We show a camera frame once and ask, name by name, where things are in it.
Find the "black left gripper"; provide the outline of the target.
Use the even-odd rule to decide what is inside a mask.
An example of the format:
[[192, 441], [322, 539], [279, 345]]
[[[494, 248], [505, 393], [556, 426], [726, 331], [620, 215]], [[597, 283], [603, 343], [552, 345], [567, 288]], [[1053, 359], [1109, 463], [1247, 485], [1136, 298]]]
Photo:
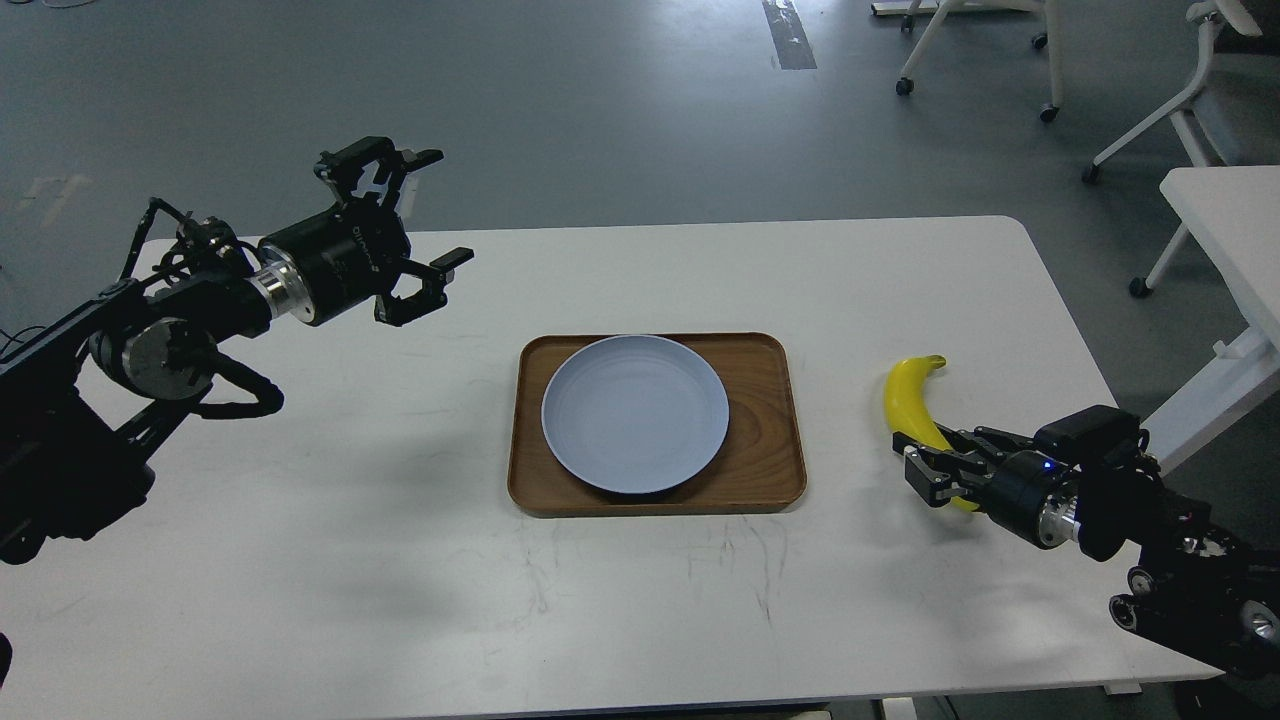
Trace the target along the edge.
[[[416, 263], [397, 215], [406, 179], [444, 158], [440, 149], [398, 149], [388, 137], [364, 137], [338, 151], [321, 151], [314, 174], [330, 190], [333, 204], [265, 236], [256, 247], [262, 264], [256, 286], [273, 315], [321, 325], [375, 297], [375, 320], [403, 327], [444, 307], [445, 287], [475, 251], [456, 247], [428, 264]], [[367, 169], [375, 188], [371, 199], [355, 193]], [[367, 204], [374, 208], [351, 209]], [[394, 288], [404, 275], [420, 288], [401, 297]]]

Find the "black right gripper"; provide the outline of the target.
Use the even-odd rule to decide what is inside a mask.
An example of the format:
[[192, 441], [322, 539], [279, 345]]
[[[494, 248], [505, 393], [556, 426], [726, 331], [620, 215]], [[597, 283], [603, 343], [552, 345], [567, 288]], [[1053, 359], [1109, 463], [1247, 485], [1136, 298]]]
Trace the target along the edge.
[[[905, 478], [927, 505], [980, 507], [995, 524], [1038, 550], [1078, 541], [1079, 479], [1074, 470], [1032, 451], [1036, 443], [1030, 437], [989, 427], [937, 429], [948, 448], [893, 433], [893, 451], [904, 456]], [[997, 466], [993, 473], [991, 466]]]

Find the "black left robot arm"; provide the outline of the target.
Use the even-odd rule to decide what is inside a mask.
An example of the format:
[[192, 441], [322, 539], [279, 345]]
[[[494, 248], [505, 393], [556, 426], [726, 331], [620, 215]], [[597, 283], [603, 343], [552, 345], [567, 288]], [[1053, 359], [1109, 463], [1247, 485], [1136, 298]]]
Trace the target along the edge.
[[398, 210], [404, 182], [443, 158], [381, 136], [323, 152], [314, 173], [332, 205], [255, 242], [150, 199], [119, 277], [3, 352], [3, 561], [90, 541], [140, 507], [151, 457], [187, 419], [279, 413], [282, 389], [227, 354], [228, 340], [282, 316], [321, 325], [367, 301], [393, 327], [444, 307], [474, 251], [415, 260]]

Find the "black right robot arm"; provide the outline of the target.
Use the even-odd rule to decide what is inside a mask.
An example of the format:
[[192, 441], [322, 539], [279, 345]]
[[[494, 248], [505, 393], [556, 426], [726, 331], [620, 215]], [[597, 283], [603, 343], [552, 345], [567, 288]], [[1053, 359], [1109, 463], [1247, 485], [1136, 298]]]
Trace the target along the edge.
[[929, 506], [965, 500], [1038, 550], [1074, 543], [1098, 562], [1135, 544], [1128, 591], [1108, 601], [1117, 626], [1235, 676], [1277, 673], [1277, 552], [1166, 487], [1137, 416], [1094, 405], [1032, 437], [954, 430], [924, 410], [886, 420]]

